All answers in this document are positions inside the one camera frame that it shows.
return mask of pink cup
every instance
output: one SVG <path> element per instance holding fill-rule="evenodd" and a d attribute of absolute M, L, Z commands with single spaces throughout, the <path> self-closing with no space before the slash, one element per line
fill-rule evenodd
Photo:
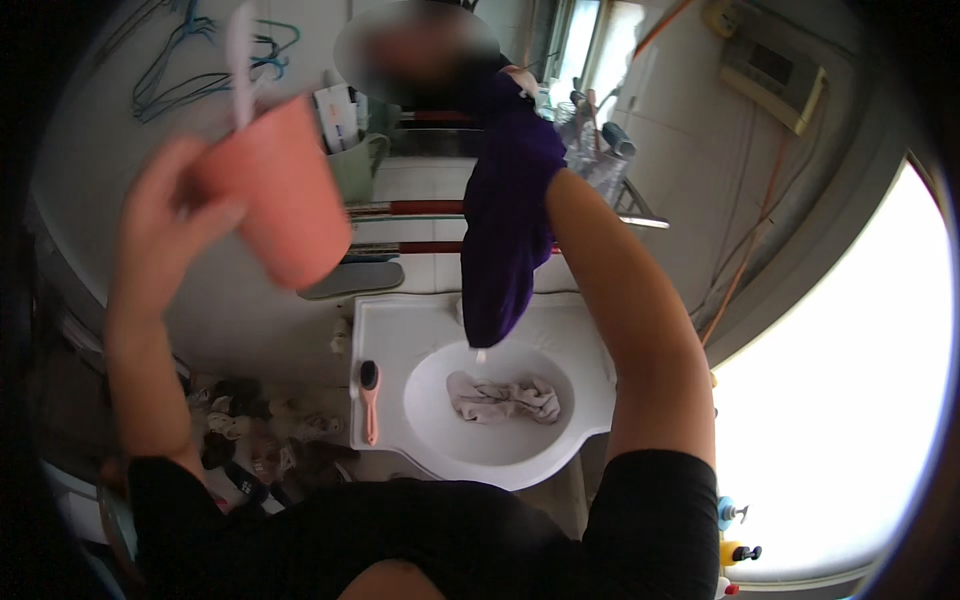
<path fill-rule="evenodd" d="M 249 203 L 240 233 L 278 286 L 309 287 L 347 253 L 349 216 L 305 96 L 215 145 L 191 171 L 207 198 Z"/>

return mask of purple towel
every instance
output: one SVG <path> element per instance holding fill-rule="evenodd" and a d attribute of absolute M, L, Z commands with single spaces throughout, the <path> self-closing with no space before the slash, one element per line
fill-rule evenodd
<path fill-rule="evenodd" d="M 523 316 L 534 269 L 550 257 L 544 202 L 566 166 L 566 148 L 510 75 L 497 73 L 468 92 L 461 110 L 483 124 L 484 141 L 464 195 L 464 326 L 473 348 L 490 348 Z"/>

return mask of washbasin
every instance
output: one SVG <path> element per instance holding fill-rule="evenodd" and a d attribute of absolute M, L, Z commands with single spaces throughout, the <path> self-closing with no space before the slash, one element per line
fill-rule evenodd
<path fill-rule="evenodd" d="M 530 381 L 535 375 L 553 386 L 560 418 L 548 425 L 529 417 L 493 425 L 465 421 L 446 390 L 447 376 L 456 371 L 497 383 Z M 430 354 L 410 373 L 403 404 L 424 444 L 458 461 L 497 467 L 529 460 L 556 442 L 570 425 L 574 395 L 566 374 L 533 346 L 505 341 L 478 363 L 476 350 L 457 342 Z"/>
<path fill-rule="evenodd" d="M 507 338 L 486 361 L 468 347 L 456 318 L 460 294 L 389 294 L 356 299 L 350 379 L 350 445 L 392 450 L 438 479 L 471 480 L 508 491 L 538 484 L 560 470 L 584 440 L 610 431 L 615 375 L 610 356 L 579 294 L 534 296 Z M 360 365 L 376 363 L 379 436 L 366 439 Z M 557 393 L 551 424 L 514 416 L 499 424 L 468 422 L 454 410 L 447 377 L 463 371 L 495 383 L 532 375 Z"/>

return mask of pile of shoes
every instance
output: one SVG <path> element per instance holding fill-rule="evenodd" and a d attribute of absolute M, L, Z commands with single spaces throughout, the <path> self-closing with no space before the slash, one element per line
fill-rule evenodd
<path fill-rule="evenodd" d="M 225 379 L 187 397 L 194 412 L 205 415 L 207 432 L 201 462 L 207 470 L 223 468 L 224 473 L 259 507 L 270 495 L 283 507 L 293 505 L 292 496 L 303 497 L 326 485 L 350 480 L 336 459 L 356 458 L 351 448 L 324 442 L 323 438 L 343 431 L 342 421 L 320 412 L 310 402 L 297 398 L 266 400 L 260 383 L 253 379 Z M 278 437 L 270 423 L 282 420 L 286 436 Z M 237 442 L 249 437 L 252 473 L 233 459 Z M 287 488 L 288 471 L 297 476 Z"/>

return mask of black shirt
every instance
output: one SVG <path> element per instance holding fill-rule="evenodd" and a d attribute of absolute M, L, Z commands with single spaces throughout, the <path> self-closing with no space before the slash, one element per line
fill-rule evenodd
<path fill-rule="evenodd" d="M 486 484 L 395 480 L 321 490 L 277 515 L 223 515 L 163 458 L 132 461 L 137 564 L 154 597 L 337 598 L 369 566 L 415 564 L 448 600 L 709 600 L 716 475 L 666 450 L 613 459 L 583 541 Z"/>

